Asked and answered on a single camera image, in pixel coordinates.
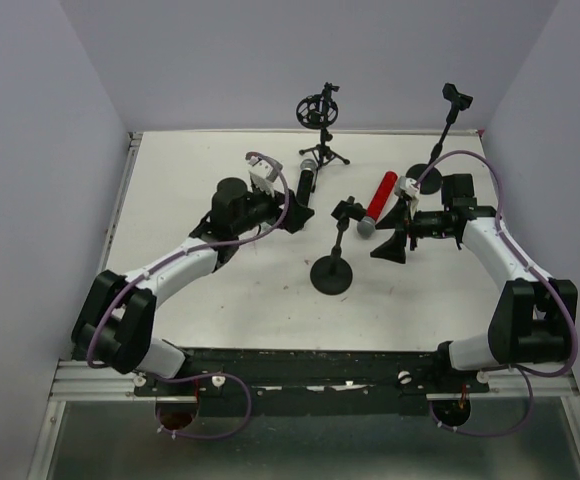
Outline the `black mounting base plate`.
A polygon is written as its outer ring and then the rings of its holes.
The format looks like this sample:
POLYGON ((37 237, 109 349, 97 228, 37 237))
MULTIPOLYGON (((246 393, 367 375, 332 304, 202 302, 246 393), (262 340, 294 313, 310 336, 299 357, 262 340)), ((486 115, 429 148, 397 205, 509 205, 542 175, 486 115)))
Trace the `black mounting base plate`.
POLYGON ((481 394, 474 371, 434 352, 194 349, 177 383, 153 376, 134 391, 166 412, 203 417, 422 416, 430 398, 481 394))

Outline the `black tripod shock mount stand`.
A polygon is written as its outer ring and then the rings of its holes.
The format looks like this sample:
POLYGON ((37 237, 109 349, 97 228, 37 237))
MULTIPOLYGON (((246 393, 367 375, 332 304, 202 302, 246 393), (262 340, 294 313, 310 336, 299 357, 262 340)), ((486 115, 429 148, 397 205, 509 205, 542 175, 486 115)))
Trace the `black tripod shock mount stand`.
POLYGON ((337 121, 339 107, 333 99, 333 94, 338 92, 340 87, 331 82, 325 82, 320 93, 304 97, 296 106, 295 116, 299 124, 308 130, 319 132, 319 142, 307 149, 300 149, 298 153, 304 156, 312 154, 311 159, 304 159, 301 163, 301 170, 313 172, 312 189, 316 188, 316 182, 320 171, 335 160, 341 161, 348 166, 351 161, 335 152, 329 143, 333 140, 333 135, 329 128, 337 121))

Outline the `short black round-base stand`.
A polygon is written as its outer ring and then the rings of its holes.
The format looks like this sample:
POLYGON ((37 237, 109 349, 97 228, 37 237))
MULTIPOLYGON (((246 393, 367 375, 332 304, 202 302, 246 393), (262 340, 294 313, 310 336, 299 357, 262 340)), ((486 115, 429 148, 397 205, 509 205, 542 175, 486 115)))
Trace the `short black round-base stand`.
POLYGON ((359 221, 366 210, 354 196, 341 200, 331 213, 336 220, 337 236, 330 254, 320 257, 310 270, 310 281, 320 293, 335 296, 347 291, 353 281, 350 264, 342 257, 342 240, 350 221, 359 221))

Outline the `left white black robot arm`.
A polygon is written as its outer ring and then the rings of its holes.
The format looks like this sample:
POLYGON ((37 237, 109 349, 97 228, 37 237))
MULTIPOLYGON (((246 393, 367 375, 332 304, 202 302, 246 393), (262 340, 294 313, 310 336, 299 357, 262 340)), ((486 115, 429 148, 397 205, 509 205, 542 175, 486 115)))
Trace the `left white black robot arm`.
POLYGON ((313 217, 291 190, 230 177, 221 180, 209 212, 189 237, 162 258, 126 274, 99 273, 71 333, 90 362, 126 374, 142 372, 173 379, 186 355, 153 336, 157 309, 190 283, 226 265, 244 244, 242 234, 259 228, 294 234, 313 217))

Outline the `tall black round-base stand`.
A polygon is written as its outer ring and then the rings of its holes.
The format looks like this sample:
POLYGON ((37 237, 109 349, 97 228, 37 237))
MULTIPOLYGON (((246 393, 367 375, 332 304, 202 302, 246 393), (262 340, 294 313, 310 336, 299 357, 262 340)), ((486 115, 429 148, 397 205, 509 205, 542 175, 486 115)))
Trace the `tall black round-base stand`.
MULTIPOLYGON (((406 172, 408 178, 418 180, 419 177, 430 167, 441 155, 445 139, 456 122, 459 113, 470 108, 473 97, 471 95, 461 93, 455 84, 446 82, 442 88, 443 98, 450 103, 450 109, 446 116, 444 129, 439 137, 439 140, 431 150, 429 160, 427 163, 417 163, 412 165, 406 172)), ((432 168, 426 177, 419 182, 420 193, 422 195, 432 195, 438 192, 442 186, 442 175, 439 170, 432 168)))

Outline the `red microphone grey grille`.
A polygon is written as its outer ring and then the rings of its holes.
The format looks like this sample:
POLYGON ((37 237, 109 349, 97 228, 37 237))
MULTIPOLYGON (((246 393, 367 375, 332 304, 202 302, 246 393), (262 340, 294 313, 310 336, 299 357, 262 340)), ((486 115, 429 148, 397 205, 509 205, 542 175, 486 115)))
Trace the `red microphone grey grille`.
POLYGON ((398 175, 386 171, 381 179, 362 219, 357 223, 357 233, 362 239, 369 239, 376 230, 383 209, 393 193, 398 175))

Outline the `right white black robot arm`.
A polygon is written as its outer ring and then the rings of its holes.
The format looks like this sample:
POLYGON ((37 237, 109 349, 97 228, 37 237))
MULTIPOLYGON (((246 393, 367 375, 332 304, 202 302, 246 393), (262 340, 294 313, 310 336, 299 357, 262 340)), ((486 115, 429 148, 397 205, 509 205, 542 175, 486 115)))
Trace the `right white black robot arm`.
POLYGON ((419 189, 412 178, 400 178, 395 194, 397 203, 378 224, 393 234, 372 251, 372 257, 403 264, 419 240, 452 239, 477 258, 500 293, 483 333, 439 345, 445 367, 476 371, 570 359, 576 287, 525 258, 496 209, 479 204, 471 175, 443 177, 439 211, 418 209, 419 189))

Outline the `black microphone silver grille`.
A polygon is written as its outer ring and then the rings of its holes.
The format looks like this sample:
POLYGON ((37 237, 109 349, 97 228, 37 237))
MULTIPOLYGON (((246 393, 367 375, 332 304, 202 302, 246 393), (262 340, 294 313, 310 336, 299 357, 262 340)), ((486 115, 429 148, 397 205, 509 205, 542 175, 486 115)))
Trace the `black microphone silver grille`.
POLYGON ((311 197, 316 173, 317 162, 314 159, 303 160, 300 164, 300 175, 295 193, 298 194, 299 192, 309 192, 311 197))

